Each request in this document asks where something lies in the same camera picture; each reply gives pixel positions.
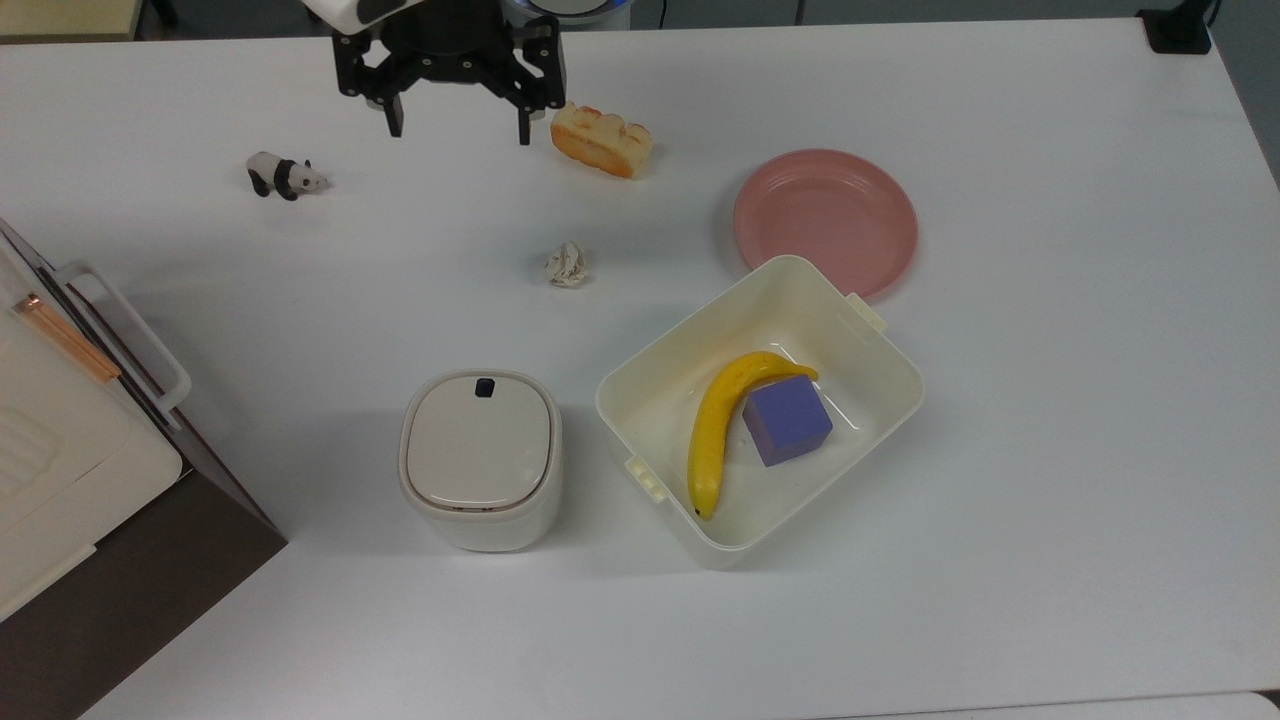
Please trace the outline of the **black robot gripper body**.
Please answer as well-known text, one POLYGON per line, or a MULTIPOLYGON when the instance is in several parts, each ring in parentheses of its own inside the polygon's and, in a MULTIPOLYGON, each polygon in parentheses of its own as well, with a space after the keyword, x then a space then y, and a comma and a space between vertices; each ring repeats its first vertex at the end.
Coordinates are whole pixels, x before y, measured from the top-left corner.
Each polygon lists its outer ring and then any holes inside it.
POLYGON ((566 69, 561 24, 425 20, 393 15, 375 29, 333 35, 340 94, 375 110, 393 108, 417 82, 476 85, 520 111, 561 109, 566 69))

